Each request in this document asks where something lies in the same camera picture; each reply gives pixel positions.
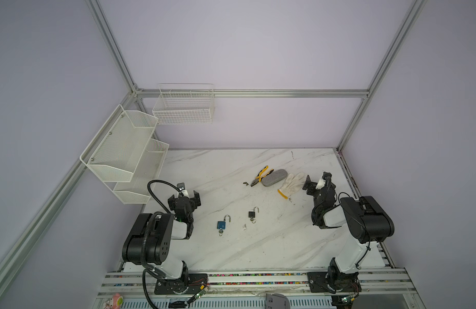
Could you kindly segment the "blue padlock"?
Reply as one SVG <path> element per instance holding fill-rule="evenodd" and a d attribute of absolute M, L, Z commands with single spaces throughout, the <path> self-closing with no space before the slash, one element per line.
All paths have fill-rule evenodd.
<path fill-rule="evenodd" d="M 231 216 L 230 215 L 225 215 L 224 216 L 224 219 L 221 220 L 221 221 L 218 221 L 217 222 L 217 230 L 225 230 L 226 229 L 226 223 L 230 223 L 231 222 Z"/>

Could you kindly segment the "black padlock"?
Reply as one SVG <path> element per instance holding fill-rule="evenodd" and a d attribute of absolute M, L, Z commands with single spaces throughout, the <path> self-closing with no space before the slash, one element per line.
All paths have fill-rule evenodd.
<path fill-rule="evenodd" d="M 252 211 L 248 213 L 248 218 L 256 218 L 257 213 L 260 212 L 258 207 L 254 207 Z"/>

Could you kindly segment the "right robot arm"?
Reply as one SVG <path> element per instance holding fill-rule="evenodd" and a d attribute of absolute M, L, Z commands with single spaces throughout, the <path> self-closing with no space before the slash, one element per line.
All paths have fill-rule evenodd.
<path fill-rule="evenodd" d="M 337 193 L 332 174 L 323 173 L 318 182 L 310 177 L 302 188 L 313 197 L 312 224 L 319 229 L 346 225 L 350 236 L 339 254 L 331 259 L 326 272 L 308 274 L 312 290 L 337 293 L 358 287 L 361 264 L 378 243 L 391 237 L 395 226 L 390 216 L 372 196 L 353 198 Z"/>

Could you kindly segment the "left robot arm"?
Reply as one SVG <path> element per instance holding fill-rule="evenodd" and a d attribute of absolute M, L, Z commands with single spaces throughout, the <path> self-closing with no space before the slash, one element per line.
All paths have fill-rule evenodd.
<path fill-rule="evenodd" d="M 168 205 L 155 195 L 153 184 L 164 184 L 177 191 L 168 198 Z M 147 277 L 156 280 L 164 292 L 185 294 L 192 285 L 186 262 L 170 257 L 173 229 L 182 228 L 182 236 L 177 239 L 190 239 L 194 230 L 194 211 L 201 206 L 200 194 L 194 191 L 189 196 L 185 184 L 173 185 L 165 180 L 150 180 L 147 183 L 150 196 L 163 208 L 163 211 L 140 214 L 122 248 L 125 263 L 141 265 L 142 288 L 150 308 L 157 305 L 148 292 Z"/>

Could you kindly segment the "lower white mesh shelf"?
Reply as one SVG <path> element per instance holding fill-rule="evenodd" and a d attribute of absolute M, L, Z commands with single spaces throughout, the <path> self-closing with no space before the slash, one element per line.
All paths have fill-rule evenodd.
<path fill-rule="evenodd" d="M 125 204 L 146 204 L 151 196 L 147 183 L 158 179 L 163 162 L 168 153 L 169 144 L 150 139 L 130 182 L 119 182 L 114 187 L 114 194 Z"/>

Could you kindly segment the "white mesh shelf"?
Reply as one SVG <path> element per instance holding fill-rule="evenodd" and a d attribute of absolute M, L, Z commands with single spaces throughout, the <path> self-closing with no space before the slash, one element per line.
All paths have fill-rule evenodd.
<path fill-rule="evenodd" d="M 150 139 L 130 182 L 119 182 L 114 187 L 114 194 L 125 204 L 146 204 L 151 196 L 147 183 L 158 179 L 163 162 L 168 153 L 169 144 Z"/>
<path fill-rule="evenodd" d="M 130 182 L 158 119 L 119 105 L 80 155 L 80 161 L 102 182 Z"/>

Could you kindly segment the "yellow black pliers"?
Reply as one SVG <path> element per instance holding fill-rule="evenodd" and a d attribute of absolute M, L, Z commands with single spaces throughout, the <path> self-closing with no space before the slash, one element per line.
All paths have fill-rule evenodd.
<path fill-rule="evenodd" d="M 255 177 L 255 179 L 252 181 L 250 184 L 251 187 L 257 185 L 259 182 L 262 181 L 263 178 L 266 176 L 270 175 L 272 172 L 274 172 L 274 169 L 270 169 L 268 172 L 266 172 L 269 169 L 269 166 L 265 166 Z"/>

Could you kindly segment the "upper white mesh shelf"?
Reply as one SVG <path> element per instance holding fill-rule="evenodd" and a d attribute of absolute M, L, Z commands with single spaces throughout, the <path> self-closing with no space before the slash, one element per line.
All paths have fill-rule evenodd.
<path fill-rule="evenodd" d="M 119 105 L 80 155 L 80 161 L 102 182 L 130 182 L 158 119 Z"/>

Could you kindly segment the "grey device at front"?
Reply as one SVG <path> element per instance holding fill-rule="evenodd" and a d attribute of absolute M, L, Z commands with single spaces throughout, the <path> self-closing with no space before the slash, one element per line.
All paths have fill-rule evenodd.
<path fill-rule="evenodd" d="M 265 309 L 290 309 L 289 299 L 282 294 L 266 294 Z"/>

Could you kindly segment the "pink toy object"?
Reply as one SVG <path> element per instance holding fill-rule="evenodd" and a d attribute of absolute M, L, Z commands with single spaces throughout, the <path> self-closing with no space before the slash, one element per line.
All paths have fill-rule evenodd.
<path fill-rule="evenodd" d="M 114 294 L 110 299 L 104 303 L 104 309 L 121 309 L 124 302 L 124 297 L 119 293 Z"/>

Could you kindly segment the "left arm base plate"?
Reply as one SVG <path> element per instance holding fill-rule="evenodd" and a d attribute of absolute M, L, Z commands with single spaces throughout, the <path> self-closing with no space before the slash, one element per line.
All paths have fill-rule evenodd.
<path fill-rule="evenodd" d="M 196 294 L 208 283 L 207 274 L 183 274 L 179 279 L 168 279 L 157 282 L 155 295 L 185 295 Z"/>

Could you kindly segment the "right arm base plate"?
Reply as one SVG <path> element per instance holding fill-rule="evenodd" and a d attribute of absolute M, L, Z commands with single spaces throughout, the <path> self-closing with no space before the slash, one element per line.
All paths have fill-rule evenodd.
<path fill-rule="evenodd" d="M 328 272 L 309 272 L 307 281 L 312 293 L 349 293 L 360 292 L 358 273 L 329 274 Z"/>

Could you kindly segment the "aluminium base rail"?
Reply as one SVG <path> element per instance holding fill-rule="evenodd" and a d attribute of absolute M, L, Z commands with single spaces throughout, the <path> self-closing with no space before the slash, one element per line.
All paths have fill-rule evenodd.
<path fill-rule="evenodd" d="M 405 269 L 363 269 L 358 275 L 355 308 L 425 308 Z M 325 292 L 312 293 L 305 270 L 261 272 L 211 272 L 208 292 L 191 308 L 266 308 L 268 294 L 282 294 L 292 308 L 333 308 Z M 148 308 L 139 272 L 111 272 L 105 276 L 93 307 L 104 308 L 115 294 L 124 298 L 122 308 Z"/>

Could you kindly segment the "aluminium frame profile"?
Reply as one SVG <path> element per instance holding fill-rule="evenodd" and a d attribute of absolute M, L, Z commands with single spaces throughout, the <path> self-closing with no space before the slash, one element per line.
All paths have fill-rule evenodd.
<path fill-rule="evenodd" d="M 100 2 L 87 1 L 86 4 L 115 60 L 117 67 L 121 71 L 123 80 L 127 82 L 129 90 L 125 98 L 122 100 L 121 105 L 123 107 L 130 106 L 137 99 L 158 96 L 159 93 L 156 90 L 136 89 L 132 77 L 129 76 L 128 68 L 121 56 L 121 51 L 114 39 L 112 29 L 108 24 Z M 216 90 L 214 94 L 218 98 L 361 98 L 362 103 L 357 108 L 353 119 L 341 138 L 338 146 L 338 149 L 341 150 L 346 146 L 349 138 L 353 134 L 361 116 L 367 109 L 425 4 L 425 1 L 413 1 L 411 3 L 411 6 L 405 14 L 393 41 L 384 55 L 383 61 L 377 69 L 373 81 L 366 90 Z M 50 198 L 45 202 L 44 206 L 37 213 L 35 218 L 31 221 L 30 225 L 18 238 L 17 242 L 13 245 L 6 257 L 4 257 L 0 263 L 0 297 L 16 279 L 25 262 L 29 259 L 34 247 L 37 246 L 38 242 L 41 241 L 45 233 L 49 230 L 86 168 L 87 166 L 81 160 L 77 160 L 65 178 L 54 190 Z"/>

